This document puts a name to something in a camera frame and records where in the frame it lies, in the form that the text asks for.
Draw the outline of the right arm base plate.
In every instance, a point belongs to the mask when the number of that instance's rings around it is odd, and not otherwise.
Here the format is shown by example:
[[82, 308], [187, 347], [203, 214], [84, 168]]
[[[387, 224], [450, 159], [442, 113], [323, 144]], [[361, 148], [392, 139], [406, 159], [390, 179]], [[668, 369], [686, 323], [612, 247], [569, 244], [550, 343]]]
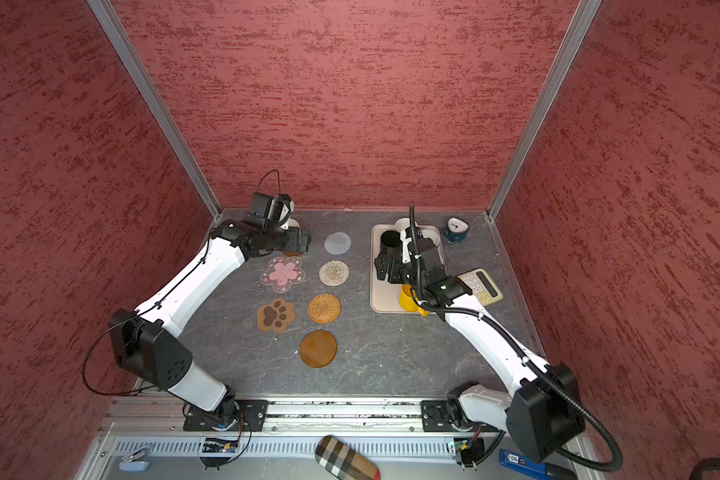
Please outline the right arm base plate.
[[455, 431], [450, 404], [447, 400], [423, 400], [420, 407], [422, 427], [426, 433]]

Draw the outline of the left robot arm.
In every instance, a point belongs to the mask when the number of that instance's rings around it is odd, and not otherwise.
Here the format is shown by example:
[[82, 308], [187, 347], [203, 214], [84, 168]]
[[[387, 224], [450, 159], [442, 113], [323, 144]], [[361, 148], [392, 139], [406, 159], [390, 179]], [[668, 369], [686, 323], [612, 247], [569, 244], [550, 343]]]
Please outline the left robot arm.
[[136, 310], [117, 310], [109, 321], [115, 363], [183, 400], [216, 431], [240, 428], [243, 417], [232, 389], [205, 371], [179, 340], [211, 293], [252, 258], [273, 252], [304, 254], [311, 235], [295, 220], [255, 226], [227, 221], [209, 232], [205, 246], [158, 293]]

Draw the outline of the multicolour woven round coaster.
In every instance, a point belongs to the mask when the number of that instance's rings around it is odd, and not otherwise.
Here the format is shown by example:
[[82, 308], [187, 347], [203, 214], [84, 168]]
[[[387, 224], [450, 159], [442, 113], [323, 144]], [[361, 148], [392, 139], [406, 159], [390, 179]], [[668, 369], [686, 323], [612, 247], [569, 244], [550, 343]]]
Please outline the multicolour woven round coaster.
[[349, 266], [339, 260], [325, 263], [319, 270], [320, 280], [327, 286], [335, 287], [345, 283], [350, 275]]

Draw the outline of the teal cat mug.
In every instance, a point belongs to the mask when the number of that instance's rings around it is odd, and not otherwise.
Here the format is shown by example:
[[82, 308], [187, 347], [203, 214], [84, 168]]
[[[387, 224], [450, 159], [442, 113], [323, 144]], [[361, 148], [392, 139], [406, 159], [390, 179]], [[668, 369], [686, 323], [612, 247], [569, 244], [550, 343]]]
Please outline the teal cat mug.
[[449, 243], [461, 243], [463, 242], [469, 233], [470, 225], [457, 217], [451, 217], [448, 219], [443, 235]]

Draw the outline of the blue tool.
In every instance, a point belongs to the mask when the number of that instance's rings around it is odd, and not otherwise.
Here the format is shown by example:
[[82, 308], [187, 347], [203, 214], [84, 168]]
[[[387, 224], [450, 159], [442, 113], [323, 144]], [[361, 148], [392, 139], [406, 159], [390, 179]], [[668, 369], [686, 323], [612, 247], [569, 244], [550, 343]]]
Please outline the blue tool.
[[500, 465], [516, 473], [536, 480], [578, 480], [575, 471], [549, 463], [535, 463], [527, 457], [501, 449], [499, 452]]

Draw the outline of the small stapler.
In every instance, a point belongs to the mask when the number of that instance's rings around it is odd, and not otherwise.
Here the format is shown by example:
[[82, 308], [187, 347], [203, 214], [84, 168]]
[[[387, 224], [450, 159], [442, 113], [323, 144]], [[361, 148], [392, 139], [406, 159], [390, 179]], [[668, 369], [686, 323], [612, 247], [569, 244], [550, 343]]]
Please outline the small stapler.
[[144, 446], [124, 455], [118, 462], [119, 470], [127, 473], [145, 472], [151, 464], [148, 458], [149, 452], [150, 448]]

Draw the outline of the cork paw print coaster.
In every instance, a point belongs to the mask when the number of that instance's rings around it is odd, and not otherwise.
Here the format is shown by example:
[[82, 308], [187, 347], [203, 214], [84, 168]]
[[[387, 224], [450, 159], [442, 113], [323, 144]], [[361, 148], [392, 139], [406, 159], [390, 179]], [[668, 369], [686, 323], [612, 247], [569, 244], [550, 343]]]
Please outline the cork paw print coaster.
[[264, 332], [281, 333], [296, 319], [295, 306], [284, 298], [276, 298], [257, 310], [257, 328]]

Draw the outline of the black mug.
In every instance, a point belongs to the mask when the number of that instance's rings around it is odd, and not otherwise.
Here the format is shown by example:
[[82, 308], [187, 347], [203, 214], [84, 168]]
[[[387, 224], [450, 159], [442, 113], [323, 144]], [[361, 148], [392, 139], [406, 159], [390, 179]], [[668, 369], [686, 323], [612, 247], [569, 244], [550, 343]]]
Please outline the black mug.
[[400, 233], [396, 230], [385, 231], [380, 237], [380, 254], [390, 257], [401, 257], [403, 253]]

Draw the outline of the beige tray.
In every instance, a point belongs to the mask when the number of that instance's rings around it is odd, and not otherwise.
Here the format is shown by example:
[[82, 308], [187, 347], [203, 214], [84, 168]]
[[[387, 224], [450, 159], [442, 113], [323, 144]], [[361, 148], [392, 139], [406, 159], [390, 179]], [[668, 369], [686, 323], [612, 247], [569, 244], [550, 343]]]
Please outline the beige tray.
[[[370, 305], [371, 308], [380, 314], [408, 314], [399, 304], [401, 284], [391, 284], [387, 280], [379, 280], [374, 260], [381, 251], [381, 236], [386, 231], [394, 230], [393, 224], [378, 224], [371, 230], [371, 280], [370, 280]], [[445, 253], [440, 230], [434, 225], [421, 225], [424, 237], [430, 238], [437, 245], [440, 259], [446, 264]]]

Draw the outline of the white mug back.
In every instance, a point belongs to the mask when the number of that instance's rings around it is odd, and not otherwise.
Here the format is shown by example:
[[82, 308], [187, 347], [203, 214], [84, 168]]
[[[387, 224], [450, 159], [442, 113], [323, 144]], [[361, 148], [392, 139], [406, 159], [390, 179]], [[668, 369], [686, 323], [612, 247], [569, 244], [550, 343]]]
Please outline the white mug back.
[[403, 217], [398, 219], [394, 224], [394, 230], [397, 232], [403, 232], [411, 228], [411, 221], [409, 217]]

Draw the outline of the brown wooden round coaster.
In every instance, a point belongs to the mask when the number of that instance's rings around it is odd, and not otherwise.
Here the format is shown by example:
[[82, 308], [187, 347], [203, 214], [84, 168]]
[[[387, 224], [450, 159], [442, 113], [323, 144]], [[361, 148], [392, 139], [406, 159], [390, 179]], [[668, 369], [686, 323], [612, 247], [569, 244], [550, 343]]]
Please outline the brown wooden round coaster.
[[316, 330], [303, 338], [299, 355], [305, 365], [320, 369], [335, 359], [337, 351], [338, 344], [334, 335], [326, 330]]

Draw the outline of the pink flower coaster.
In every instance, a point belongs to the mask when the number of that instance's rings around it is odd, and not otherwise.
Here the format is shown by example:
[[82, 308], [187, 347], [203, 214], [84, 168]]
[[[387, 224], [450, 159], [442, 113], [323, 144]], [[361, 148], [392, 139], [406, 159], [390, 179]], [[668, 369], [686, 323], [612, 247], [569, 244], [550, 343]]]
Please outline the pink flower coaster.
[[260, 281], [276, 293], [287, 293], [294, 285], [306, 280], [299, 257], [278, 257], [268, 262], [267, 269], [261, 274]]

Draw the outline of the grey woven round coaster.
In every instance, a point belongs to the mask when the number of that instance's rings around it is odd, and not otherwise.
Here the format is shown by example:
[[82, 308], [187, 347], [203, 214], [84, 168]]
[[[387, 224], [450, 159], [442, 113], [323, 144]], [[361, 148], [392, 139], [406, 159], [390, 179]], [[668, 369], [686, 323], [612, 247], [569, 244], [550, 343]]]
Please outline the grey woven round coaster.
[[331, 255], [343, 255], [352, 247], [352, 239], [345, 232], [335, 232], [330, 234], [325, 242], [324, 248]]

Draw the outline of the yellow calculator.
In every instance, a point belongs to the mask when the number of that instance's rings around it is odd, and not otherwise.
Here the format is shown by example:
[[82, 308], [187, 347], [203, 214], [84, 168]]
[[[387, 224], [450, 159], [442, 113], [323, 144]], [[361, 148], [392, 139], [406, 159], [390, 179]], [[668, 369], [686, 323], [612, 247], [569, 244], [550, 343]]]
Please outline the yellow calculator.
[[504, 294], [485, 269], [474, 269], [459, 275], [480, 303], [487, 307], [504, 299]]

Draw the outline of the rattan round coaster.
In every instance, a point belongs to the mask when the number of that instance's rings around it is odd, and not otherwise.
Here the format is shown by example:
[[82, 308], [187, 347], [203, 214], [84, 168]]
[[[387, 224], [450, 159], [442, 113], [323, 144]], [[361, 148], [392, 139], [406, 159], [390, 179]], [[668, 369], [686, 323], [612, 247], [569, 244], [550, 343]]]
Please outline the rattan round coaster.
[[308, 304], [309, 318], [321, 325], [335, 321], [341, 314], [342, 305], [340, 300], [331, 294], [320, 294], [315, 296]]

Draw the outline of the yellow mug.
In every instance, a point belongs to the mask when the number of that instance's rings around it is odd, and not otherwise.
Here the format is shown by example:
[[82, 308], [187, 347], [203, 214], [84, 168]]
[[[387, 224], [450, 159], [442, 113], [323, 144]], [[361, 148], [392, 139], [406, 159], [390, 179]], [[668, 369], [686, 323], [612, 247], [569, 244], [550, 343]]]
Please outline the yellow mug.
[[413, 293], [412, 288], [409, 285], [401, 286], [401, 292], [398, 301], [400, 307], [406, 312], [417, 313], [423, 317], [429, 315], [429, 312], [427, 310], [421, 308], [417, 304], [417, 297]]

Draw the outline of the plaid case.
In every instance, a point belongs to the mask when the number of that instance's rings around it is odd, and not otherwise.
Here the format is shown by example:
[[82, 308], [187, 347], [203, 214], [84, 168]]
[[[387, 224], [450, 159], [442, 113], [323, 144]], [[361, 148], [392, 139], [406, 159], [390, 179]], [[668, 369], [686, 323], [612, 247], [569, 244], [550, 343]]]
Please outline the plaid case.
[[380, 480], [377, 465], [334, 436], [317, 444], [315, 459], [328, 473], [340, 480]]

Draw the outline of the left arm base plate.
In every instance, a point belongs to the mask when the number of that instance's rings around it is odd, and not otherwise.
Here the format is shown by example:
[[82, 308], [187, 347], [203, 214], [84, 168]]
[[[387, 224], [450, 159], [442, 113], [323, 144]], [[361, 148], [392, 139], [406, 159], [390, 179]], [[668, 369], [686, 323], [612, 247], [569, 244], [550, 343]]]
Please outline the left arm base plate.
[[261, 432], [270, 402], [267, 400], [233, 400], [207, 412], [192, 404], [183, 410], [183, 430], [186, 432], [239, 432], [247, 428]]

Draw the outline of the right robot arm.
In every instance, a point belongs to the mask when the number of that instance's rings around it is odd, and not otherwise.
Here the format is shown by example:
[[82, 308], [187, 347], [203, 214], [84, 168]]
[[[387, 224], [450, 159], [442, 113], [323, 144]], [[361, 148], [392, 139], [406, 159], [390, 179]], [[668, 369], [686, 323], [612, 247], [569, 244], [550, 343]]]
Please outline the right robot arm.
[[[482, 423], [504, 431], [537, 463], [557, 453], [601, 472], [623, 467], [618, 442], [582, 405], [573, 371], [550, 364], [503, 327], [466, 282], [447, 273], [433, 240], [409, 229], [385, 232], [375, 265], [379, 279], [410, 287], [415, 304], [465, 337], [503, 382], [503, 393], [478, 383], [457, 391], [455, 413], [461, 427]], [[606, 441], [610, 460], [588, 459], [567, 449], [588, 426]]]

